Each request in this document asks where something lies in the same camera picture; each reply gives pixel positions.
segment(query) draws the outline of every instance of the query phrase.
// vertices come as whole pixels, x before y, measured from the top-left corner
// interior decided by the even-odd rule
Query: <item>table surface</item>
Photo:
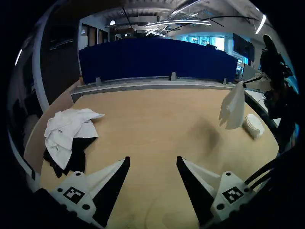
[[[275,158],[278,145],[265,133],[253,140],[243,129],[219,126],[228,90],[153,89],[85,95],[73,108],[105,114],[93,120],[99,138],[86,150],[87,175],[130,156],[130,169],[108,228],[198,228],[191,201],[176,167],[182,156],[217,174],[247,179]],[[245,115],[256,114],[245,105]],[[44,161],[40,186],[49,191],[66,178]]]

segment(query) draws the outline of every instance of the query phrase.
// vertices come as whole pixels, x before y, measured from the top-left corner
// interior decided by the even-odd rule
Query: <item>white cloth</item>
[[[226,129],[242,125],[245,110],[245,91],[242,81],[224,98],[219,114],[220,126],[226,122]]]
[[[65,169],[72,154],[73,138],[98,137],[91,119],[103,117],[90,109],[59,111],[48,120],[45,146],[56,164]]]
[[[253,114],[246,116],[243,127],[255,140],[262,136],[265,131],[260,120]]]

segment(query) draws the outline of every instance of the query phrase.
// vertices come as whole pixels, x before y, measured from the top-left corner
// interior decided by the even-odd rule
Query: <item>computer monitor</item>
[[[233,51],[248,58],[248,65],[250,65],[250,61],[254,62],[254,46],[237,34],[233,34],[233,41]]]

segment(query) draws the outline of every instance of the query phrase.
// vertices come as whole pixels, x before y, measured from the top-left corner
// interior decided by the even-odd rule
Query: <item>blue partition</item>
[[[125,39],[79,51],[85,84],[131,77],[170,76],[232,82],[237,59],[203,45],[170,39]]]

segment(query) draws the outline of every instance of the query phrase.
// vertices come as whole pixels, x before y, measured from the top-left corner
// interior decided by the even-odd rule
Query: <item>hanging white cloth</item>
[[[226,122],[226,129],[235,129],[242,125],[245,110],[245,91],[243,82],[239,82],[224,98],[219,114],[220,126]]]
[[[72,154],[73,138],[98,137],[91,119],[103,117],[90,109],[59,111],[48,120],[45,146],[56,164],[65,169]]]

